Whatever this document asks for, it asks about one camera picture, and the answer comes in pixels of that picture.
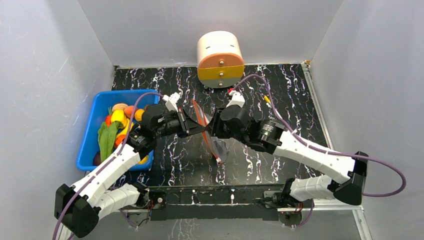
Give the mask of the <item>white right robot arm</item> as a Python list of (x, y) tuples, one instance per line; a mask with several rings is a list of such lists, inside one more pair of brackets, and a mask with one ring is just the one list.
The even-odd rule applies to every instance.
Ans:
[(256, 120), (238, 105), (216, 110), (206, 128), (213, 137), (233, 138), (257, 152), (288, 158), (321, 172), (318, 177), (288, 179), (280, 194), (265, 197), (267, 202), (288, 207), (311, 199), (336, 199), (353, 206), (362, 203), (366, 160), (332, 155), (329, 148), (317, 151), (319, 145), (297, 139), (274, 120)]

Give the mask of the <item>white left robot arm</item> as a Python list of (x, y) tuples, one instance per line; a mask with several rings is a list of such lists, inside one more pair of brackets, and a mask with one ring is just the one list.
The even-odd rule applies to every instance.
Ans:
[(153, 151), (162, 137), (186, 138), (206, 130), (206, 120), (190, 118), (179, 108), (166, 111), (159, 104), (148, 105), (122, 144), (85, 178), (56, 190), (54, 214), (70, 237), (83, 238), (94, 230), (99, 220), (127, 206), (151, 206), (149, 188), (126, 183), (110, 190), (112, 184)]

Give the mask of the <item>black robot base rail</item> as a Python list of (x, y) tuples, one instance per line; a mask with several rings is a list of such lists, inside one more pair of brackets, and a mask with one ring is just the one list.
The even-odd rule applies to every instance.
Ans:
[(262, 219), (277, 221), (282, 212), (302, 205), (283, 198), (282, 184), (151, 186), (142, 193), (151, 220)]

